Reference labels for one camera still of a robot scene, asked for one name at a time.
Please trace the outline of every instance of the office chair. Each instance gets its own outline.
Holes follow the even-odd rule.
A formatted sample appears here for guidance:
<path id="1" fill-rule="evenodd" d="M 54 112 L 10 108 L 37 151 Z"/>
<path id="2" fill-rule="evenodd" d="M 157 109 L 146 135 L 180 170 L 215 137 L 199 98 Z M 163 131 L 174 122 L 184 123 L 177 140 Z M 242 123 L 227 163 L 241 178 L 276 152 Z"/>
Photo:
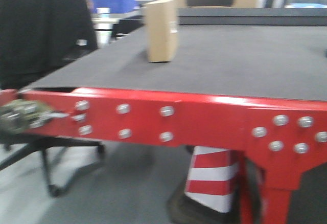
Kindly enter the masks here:
<path id="1" fill-rule="evenodd" d="M 0 83 L 2 89 L 20 89 L 97 49 L 96 35 L 85 0 L 0 0 Z M 0 131 L 0 144 L 26 144 L 0 162 L 0 171 L 39 151 L 49 194 L 63 189 L 52 183 L 47 149 L 94 146 L 99 141 L 8 135 Z"/>

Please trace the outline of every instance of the bolt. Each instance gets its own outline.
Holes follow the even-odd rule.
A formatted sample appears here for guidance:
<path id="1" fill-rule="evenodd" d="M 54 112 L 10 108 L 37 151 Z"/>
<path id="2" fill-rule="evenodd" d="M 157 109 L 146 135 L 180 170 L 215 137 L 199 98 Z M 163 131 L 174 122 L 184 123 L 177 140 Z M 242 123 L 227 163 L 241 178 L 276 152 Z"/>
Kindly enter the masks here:
<path id="1" fill-rule="evenodd" d="M 87 100 L 82 100 L 82 101 L 78 101 L 75 104 L 75 109 L 76 110 L 87 110 L 90 108 L 90 103 Z"/>
<path id="2" fill-rule="evenodd" d="M 159 139 L 162 142 L 171 141 L 174 138 L 174 135 L 171 132 L 163 132 L 160 134 Z"/>
<path id="3" fill-rule="evenodd" d="M 85 120 L 86 120 L 86 114 L 79 114 L 79 115 L 72 116 L 72 119 L 75 122 L 85 122 Z"/>
<path id="4" fill-rule="evenodd" d="M 37 110 L 37 105 L 36 104 L 28 105 L 28 106 L 24 107 L 24 109 L 23 109 L 24 114 L 34 113 L 34 112 L 36 112 L 36 110 Z"/>
<path id="5" fill-rule="evenodd" d="M 252 130 L 252 135 L 256 138 L 264 137 L 267 135 L 267 129 L 265 127 L 257 127 Z"/>
<path id="6" fill-rule="evenodd" d="M 327 132 L 324 131 L 324 132 L 317 133 L 316 134 L 316 141 L 321 142 L 321 143 L 327 142 Z"/>
<path id="7" fill-rule="evenodd" d="M 288 116 L 286 115 L 278 115 L 273 118 L 273 123 L 276 126 L 284 126 L 288 123 Z"/>
<path id="8" fill-rule="evenodd" d="M 299 143 L 294 146 L 294 151 L 298 154 L 307 153 L 309 151 L 309 146 L 306 143 Z"/>
<path id="9" fill-rule="evenodd" d="M 30 124 L 30 128 L 39 128 L 44 125 L 44 120 L 35 120 Z"/>
<path id="10" fill-rule="evenodd" d="M 132 131 L 129 128 L 122 129 L 118 132 L 119 139 L 127 139 L 132 136 Z"/>
<path id="11" fill-rule="evenodd" d="M 160 114 L 163 117 L 169 117 L 175 113 L 175 110 L 172 106 L 164 106 L 160 109 Z"/>
<path id="12" fill-rule="evenodd" d="M 88 135 L 90 133 L 92 133 L 92 126 L 91 125 L 86 125 L 86 126 L 80 127 L 78 129 L 78 134 L 80 136 L 85 136 L 85 135 Z"/>
<path id="13" fill-rule="evenodd" d="M 282 141 L 273 141 L 269 144 L 269 149 L 271 151 L 280 151 L 284 147 L 284 144 Z"/>
<path id="14" fill-rule="evenodd" d="M 302 128 L 310 128 L 313 125 L 313 118 L 312 117 L 301 117 L 297 124 Z"/>
<path id="15" fill-rule="evenodd" d="M 131 107 L 129 104 L 121 104 L 116 107 L 116 111 L 118 114 L 126 114 L 131 111 Z"/>

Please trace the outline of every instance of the blue plastic bin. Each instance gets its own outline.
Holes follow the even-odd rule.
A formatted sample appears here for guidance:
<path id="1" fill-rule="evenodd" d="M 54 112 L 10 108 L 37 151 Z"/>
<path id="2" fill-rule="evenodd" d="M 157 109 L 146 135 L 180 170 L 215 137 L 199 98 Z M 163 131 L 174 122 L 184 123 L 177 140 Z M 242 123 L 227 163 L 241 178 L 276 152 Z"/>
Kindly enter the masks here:
<path id="1" fill-rule="evenodd" d="M 94 9 L 93 13 L 97 12 L 97 8 L 110 8 L 110 13 L 128 13 L 133 11 L 135 0 L 92 0 Z"/>

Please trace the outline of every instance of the gray felt surface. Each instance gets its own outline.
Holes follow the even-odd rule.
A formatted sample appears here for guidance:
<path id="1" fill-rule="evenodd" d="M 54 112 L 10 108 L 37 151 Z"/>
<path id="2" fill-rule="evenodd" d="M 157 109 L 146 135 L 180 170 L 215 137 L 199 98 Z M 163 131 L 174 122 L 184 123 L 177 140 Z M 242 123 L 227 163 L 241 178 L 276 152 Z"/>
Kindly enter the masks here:
<path id="1" fill-rule="evenodd" d="M 107 87 L 327 100 L 327 27 L 180 26 L 168 63 L 148 63 L 145 28 L 30 87 Z"/>

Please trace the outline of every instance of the person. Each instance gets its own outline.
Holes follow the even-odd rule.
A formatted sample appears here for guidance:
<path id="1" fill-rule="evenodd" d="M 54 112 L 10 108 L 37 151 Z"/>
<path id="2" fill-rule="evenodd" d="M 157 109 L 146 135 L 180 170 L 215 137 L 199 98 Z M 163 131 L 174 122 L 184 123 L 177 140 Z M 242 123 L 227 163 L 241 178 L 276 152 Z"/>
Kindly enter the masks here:
<path id="1" fill-rule="evenodd" d="M 85 0 L 0 0 L 2 89 L 20 89 L 97 47 Z"/>

